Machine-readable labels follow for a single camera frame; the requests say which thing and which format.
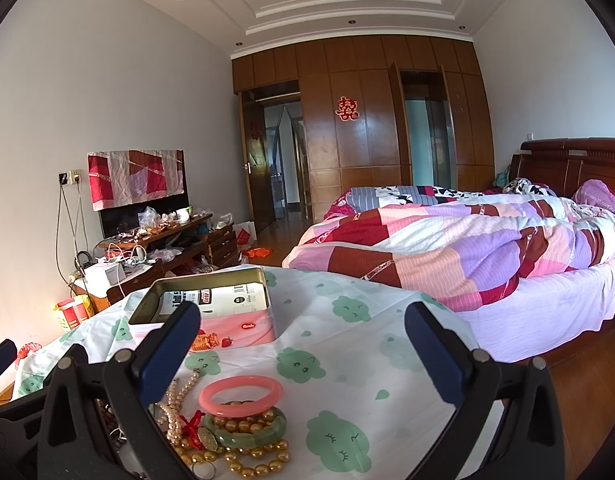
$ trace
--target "pink bangle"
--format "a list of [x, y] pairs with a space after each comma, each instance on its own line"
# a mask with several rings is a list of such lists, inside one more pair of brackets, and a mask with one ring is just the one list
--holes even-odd
[[[265, 397], [254, 402], [239, 405], [225, 405], [213, 402], [214, 397], [223, 390], [238, 388], [239, 386], [262, 386], [270, 390]], [[261, 375], [241, 375], [221, 379], [209, 384], [201, 390], [199, 404], [201, 408], [212, 415], [226, 416], [227, 418], [242, 418], [255, 413], [263, 413], [273, 407], [283, 395], [283, 387], [279, 381]]]

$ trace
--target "bedding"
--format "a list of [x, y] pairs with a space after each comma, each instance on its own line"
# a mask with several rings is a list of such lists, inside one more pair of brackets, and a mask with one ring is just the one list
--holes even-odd
[[332, 202], [323, 219], [354, 215], [387, 205], [435, 205], [500, 193], [556, 196], [544, 184], [533, 184], [527, 178], [515, 178], [503, 189], [484, 192], [457, 191], [438, 186], [352, 187]]
[[498, 361], [552, 350], [615, 314], [615, 258], [589, 269], [526, 280], [507, 298], [459, 312], [479, 345]]
[[[413, 301], [423, 300], [443, 326], [457, 332], [469, 348], [476, 348], [469, 324], [420, 292], [327, 272], [267, 267], [265, 274], [278, 339], [248, 348], [190, 353], [177, 373], [181, 381], [187, 381], [190, 367], [207, 355], [212, 355], [215, 365], [185, 397], [182, 415], [194, 414], [200, 390], [215, 380], [239, 374], [270, 376], [284, 388], [278, 406], [288, 418], [292, 453], [292, 462], [275, 478], [355, 480], [361, 473], [367, 480], [406, 478], [454, 408], [441, 400], [410, 345], [403, 327], [404, 310]], [[135, 348], [127, 320], [145, 292], [134, 292], [23, 359], [15, 397], [38, 389], [73, 343], [86, 348], [89, 362], [108, 360], [121, 348]], [[280, 359], [281, 354], [292, 354], [297, 362], [315, 360], [305, 366], [310, 368], [307, 375], [297, 375]], [[227, 402], [234, 395], [229, 392], [231, 398], [217, 396], [217, 400]], [[244, 389], [238, 395], [256, 398], [260, 393]], [[495, 403], [460, 478], [479, 467], [502, 412], [502, 403]], [[364, 444], [352, 449], [358, 460], [334, 460], [338, 448], [331, 442], [320, 443], [319, 454], [308, 449], [310, 423], [311, 427], [329, 424], [326, 433], [355, 425], [366, 437]], [[217, 463], [221, 478], [226, 474], [222, 465]]]
[[501, 194], [388, 205], [310, 227], [284, 267], [421, 290], [454, 312], [516, 290], [519, 279], [615, 256], [615, 215], [566, 198]]
[[586, 180], [572, 196], [578, 204], [608, 209], [615, 214], [615, 193], [602, 180]]

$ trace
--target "white box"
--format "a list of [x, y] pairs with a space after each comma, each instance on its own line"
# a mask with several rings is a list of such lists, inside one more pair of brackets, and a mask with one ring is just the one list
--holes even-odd
[[86, 285], [92, 290], [107, 290], [111, 286], [122, 282], [125, 272], [121, 263], [98, 263], [85, 269]]

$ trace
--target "television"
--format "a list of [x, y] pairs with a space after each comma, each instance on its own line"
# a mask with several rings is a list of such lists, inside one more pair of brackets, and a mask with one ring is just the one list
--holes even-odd
[[177, 195], [170, 195], [146, 202], [110, 207], [99, 211], [101, 219], [101, 229], [105, 238], [111, 238], [117, 233], [126, 233], [139, 227], [139, 213], [145, 211], [146, 207], [153, 207], [157, 213], [171, 213], [177, 209], [182, 209], [190, 205], [187, 194], [187, 182], [185, 180], [185, 159], [183, 161], [184, 192]]

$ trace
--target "wooden wardrobe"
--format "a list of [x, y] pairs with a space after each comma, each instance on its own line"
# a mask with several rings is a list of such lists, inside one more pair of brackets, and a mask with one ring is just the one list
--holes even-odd
[[[411, 183], [406, 182], [408, 172], [411, 175], [409, 149], [403, 145], [402, 132], [399, 145], [399, 103], [390, 85], [389, 70], [394, 66], [398, 71], [443, 68], [457, 187], [491, 187], [492, 126], [478, 59], [468, 41], [347, 36], [281, 46], [233, 60], [237, 94], [299, 81], [315, 220], [350, 187]], [[358, 120], [342, 121], [335, 114], [342, 96], [357, 102]]]

